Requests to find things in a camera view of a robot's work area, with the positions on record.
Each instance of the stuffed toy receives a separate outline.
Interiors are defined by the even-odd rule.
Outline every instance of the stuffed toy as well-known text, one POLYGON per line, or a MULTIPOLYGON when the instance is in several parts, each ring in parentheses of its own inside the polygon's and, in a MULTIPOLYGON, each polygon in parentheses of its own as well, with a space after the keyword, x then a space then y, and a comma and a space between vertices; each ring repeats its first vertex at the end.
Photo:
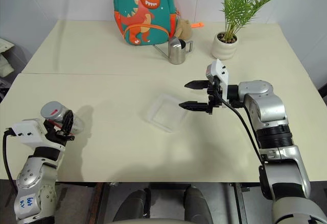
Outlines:
POLYGON ((192 36, 192 28, 189 20, 179 19, 175 31, 175 37, 188 40, 192 36))

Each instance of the black cable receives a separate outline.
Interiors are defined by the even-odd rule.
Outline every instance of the black cable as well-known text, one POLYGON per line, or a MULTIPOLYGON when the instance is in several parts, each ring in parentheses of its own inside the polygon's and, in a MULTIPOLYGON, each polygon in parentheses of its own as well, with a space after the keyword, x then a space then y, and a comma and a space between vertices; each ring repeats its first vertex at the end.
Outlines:
POLYGON ((10 170, 9 170, 9 166, 8 166, 8 161, 7 161, 7 136, 16 136, 15 132, 12 130, 12 128, 9 128, 7 131, 5 131, 4 133, 4 137, 3 137, 3 142, 2 142, 2 154, 3 154, 3 158, 4 158, 4 165, 5 165, 5 169, 6 169, 6 173, 9 179, 9 182, 15 192, 15 194, 17 195, 18 190, 16 187, 16 184, 14 182, 14 180, 11 177, 10 174, 10 170))
POLYGON ((253 132, 253 134, 254 134, 254 137, 255 137, 256 143, 257 143, 258 147, 261 148, 261 144, 260 144, 260 142, 258 141, 258 139, 257 139, 257 137, 256 137, 256 132, 255 132, 255 130, 254 130, 254 128, 253 128, 253 124, 252 124, 252 120, 251 120, 251 117, 250 117, 249 111, 247 111, 247 109, 246 109, 245 106, 243 106, 243 108, 244 108, 244 110, 245 110, 245 112, 246 112, 246 115, 247 115, 247 117, 248 117, 248 119, 249 119, 249 122, 250 122, 250 125, 251 125, 251 128, 252 128, 252 132, 253 132))
POLYGON ((253 148, 254 148, 254 151, 255 151, 255 153, 256 153, 256 155, 257 155, 257 157, 258 157, 258 159, 259 159, 259 161, 260 161, 260 163, 261 164, 263 164, 263 162, 262 162, 262 159, 261 159, 261 157, 260 157, 260 154, 259 154, 259 151, 258 151, 258 149, 257 149, 257 147, 256 147, 256 145, 255 145, 255 143, 254 143, 254 140, 253 140, 253 138, 252 138, 252 136, 251 136, 251 133, 250 133, 250 130, 249 130, 249 128, 247 127, 247 125, 246 125, 246 123, 245 123, 245 121, 244 121, 244 119, 243 119, 243 117, 242 117, 242 115, 235 109, 235 108, 233 108, 230 104, 228 104, 228 102, 226 102, 221 96, 220 96, 220 94, 218 93, 218 91, 217 91, 217 89, 214 89, 214 95, 226 106, 226 107, 228 107, 229 109, 231 109, 235 114, 236 114, 236 116, 240 119, 240 121, 242 122, 242 125, 244 126, 244 128, 245 128, 245 130, 246 130, 246 132, 247 132, 247 134, 248 134, 248 136, 249 136, 249 138, 250 138, 250 141, 251 141, 251 143, 252 143, 252 146, 253 146, 253 148))

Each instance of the orange dinosaur print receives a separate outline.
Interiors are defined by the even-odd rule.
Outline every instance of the orange dinosaur print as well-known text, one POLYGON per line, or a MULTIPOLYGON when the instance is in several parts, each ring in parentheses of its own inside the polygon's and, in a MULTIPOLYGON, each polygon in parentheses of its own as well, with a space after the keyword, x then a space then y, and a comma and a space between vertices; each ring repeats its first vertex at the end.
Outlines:
MULTIPOLYGON (((154 15, 149 9, 156 9, 160 5, 160 0, 134 0, 135 4, 138 5, 137 8, 133 8, 134 11, 127 16, 121 16, 121 21, 125 25, 132 24, 151 24, 151 19, 154 19, 154 15)), ((142 40, 144 42, 150 42, 148 36, 150 34, 150 28, 147 27, 134 27, 129 31, 129 41, 132 44, 141 44, 141 40, 136 36, 142 33, 142 40)))

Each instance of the white table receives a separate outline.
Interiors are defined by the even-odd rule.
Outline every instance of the white table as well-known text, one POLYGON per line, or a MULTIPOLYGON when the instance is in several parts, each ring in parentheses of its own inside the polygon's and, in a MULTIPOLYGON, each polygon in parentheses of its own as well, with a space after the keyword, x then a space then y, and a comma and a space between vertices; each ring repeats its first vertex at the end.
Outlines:
MULTIPOLYGON (((222 24, 194 30, 195 50, 177 66, 152 46, 125 44, 108 22, 67 22, 59 55, 53 57, 58 50, 58 26, 0 104, 1 134, 17 121, 40 117, 41 107, 52 100, 62 102, 86 122, 86 130, 67 145, 58 180, 259 180, 259 162, 251 143, 228 109, 215 109, 212 116, 189 112, 181 128, 171 134, 144 120, 161 93, 183 101, 207 101, 205 90, 183 86, 205 79, 206 66, 213 60, 209 55, 212 38, 222 24), (86 33, 89 39, 83 38, 86 33)), ((236 55, 224 61, 230 83, 255 79, 272 83, 286 106, 310 180, 327 180, 327 171, 321 168, 327 150, 327 109, 279 26, 250 25, 240 32, 239 40, 236 55)), ((14 176, 31 153, 16 138, 9 139, 8 159, 14 176)), ((6 178, 2 160, 0 178, 6 178)))

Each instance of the stainless steel pitcher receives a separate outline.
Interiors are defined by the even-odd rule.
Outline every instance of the stainless steel pitcher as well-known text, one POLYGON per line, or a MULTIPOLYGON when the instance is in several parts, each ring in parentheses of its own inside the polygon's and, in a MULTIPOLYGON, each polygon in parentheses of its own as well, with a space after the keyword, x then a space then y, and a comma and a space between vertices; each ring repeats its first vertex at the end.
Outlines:
POLYGON ((178 65, 182 64, 186 60, 186 54, 193 50, 193 41, 187 41, 172 37, 168 42, 168 55, 164 53, 156 45, 153 45, 158 51, 164 54, 168 61, 172 64, 178 65), (190 44, 190 48, 187 51, 186 45, 190 44))

